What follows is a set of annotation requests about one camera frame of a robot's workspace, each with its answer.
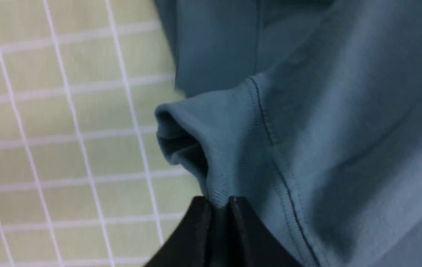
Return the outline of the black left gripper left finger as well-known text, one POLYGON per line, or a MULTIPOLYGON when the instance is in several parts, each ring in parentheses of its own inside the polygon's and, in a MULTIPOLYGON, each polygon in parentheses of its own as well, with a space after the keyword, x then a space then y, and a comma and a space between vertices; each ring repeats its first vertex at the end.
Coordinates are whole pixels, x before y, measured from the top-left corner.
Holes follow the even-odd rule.
POLYGON ((207 267, 212 207, 202 196, 194 197, 168 240, 146 267, 207 267))

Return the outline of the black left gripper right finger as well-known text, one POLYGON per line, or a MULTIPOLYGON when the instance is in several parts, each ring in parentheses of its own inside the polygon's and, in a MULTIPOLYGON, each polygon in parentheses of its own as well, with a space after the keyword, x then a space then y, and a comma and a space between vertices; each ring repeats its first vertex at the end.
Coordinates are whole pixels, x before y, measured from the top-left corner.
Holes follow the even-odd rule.
POLYGON ((229 267, 300 267, 244 197, 228 201, 229 267))

